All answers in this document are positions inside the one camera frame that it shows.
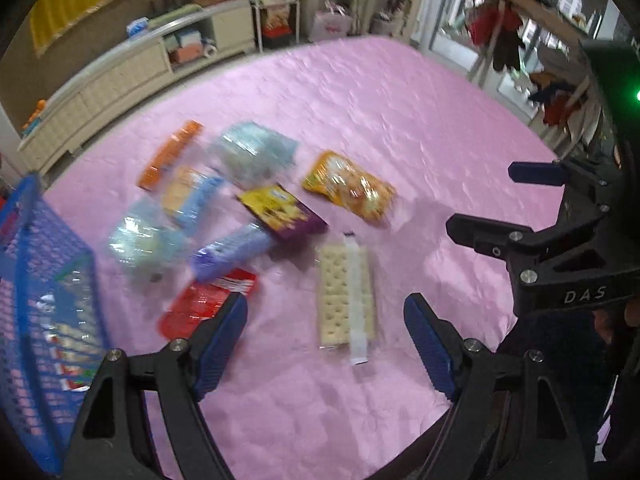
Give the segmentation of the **right hand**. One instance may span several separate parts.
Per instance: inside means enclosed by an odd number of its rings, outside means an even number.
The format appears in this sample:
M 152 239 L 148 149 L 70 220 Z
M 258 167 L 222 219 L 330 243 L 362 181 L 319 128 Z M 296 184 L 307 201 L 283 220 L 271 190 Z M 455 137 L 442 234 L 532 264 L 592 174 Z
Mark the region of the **right hand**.
M 622 326 L 638 328 L 640 325 L 640 300 L 631 299 L 625 310 L 601 309 L 593 311 L 594 329 L 606 344 L 612 344 Z

